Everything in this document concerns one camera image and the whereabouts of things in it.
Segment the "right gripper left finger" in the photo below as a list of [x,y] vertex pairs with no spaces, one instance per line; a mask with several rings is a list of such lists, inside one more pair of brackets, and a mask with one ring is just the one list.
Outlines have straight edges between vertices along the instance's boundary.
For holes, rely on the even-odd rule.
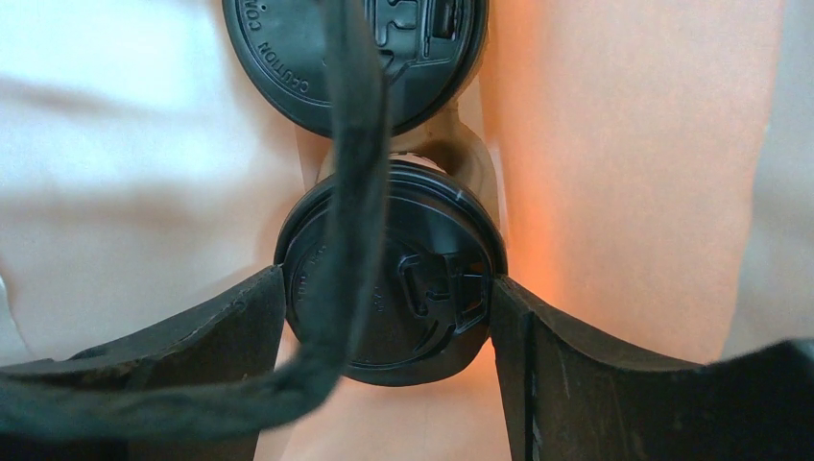
[[[75,390],[135,391],[243,380],[270,371],[285,316],[282,273],[266,268],[215,298],[62,361],[5,366],[3,377]],[[4,460],[251,460],[258,436],[217,442],[1,438]]]

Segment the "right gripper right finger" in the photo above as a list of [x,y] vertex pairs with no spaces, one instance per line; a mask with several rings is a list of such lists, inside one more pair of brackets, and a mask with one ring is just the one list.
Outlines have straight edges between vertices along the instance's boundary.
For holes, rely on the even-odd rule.
[[809,460],[813,343],[699,365],[492,286],[491,338],[514,460]]

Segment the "black coffee cup lid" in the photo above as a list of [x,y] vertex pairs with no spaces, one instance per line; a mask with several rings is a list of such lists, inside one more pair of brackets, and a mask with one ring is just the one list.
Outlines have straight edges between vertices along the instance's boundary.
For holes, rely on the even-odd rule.
[[381,265],[344,374],[386,387],[443,380],[489,336],[505,245],[475,194],[437,169],[393,160],[387,201]]

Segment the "orange paper bag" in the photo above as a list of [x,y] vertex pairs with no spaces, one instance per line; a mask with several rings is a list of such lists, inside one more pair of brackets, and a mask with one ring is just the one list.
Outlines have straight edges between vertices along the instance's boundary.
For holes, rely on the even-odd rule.
[[[501,1],[466,118],[505,178],[510,271],[686,359],[813,330],[813,5]],[[259,266],[309,181],[215,1],[1,5],[1,273],[67,355]]]

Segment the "single pulp cup carrier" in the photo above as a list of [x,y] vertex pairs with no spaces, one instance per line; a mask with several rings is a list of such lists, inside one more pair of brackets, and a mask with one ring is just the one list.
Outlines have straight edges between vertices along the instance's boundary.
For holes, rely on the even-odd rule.
[[456,102],[409,132],[392,138],[391,158],[412,156],[434,164],[471,190],[495,224],[500,223],[498,178],[487,145],[462,120]]

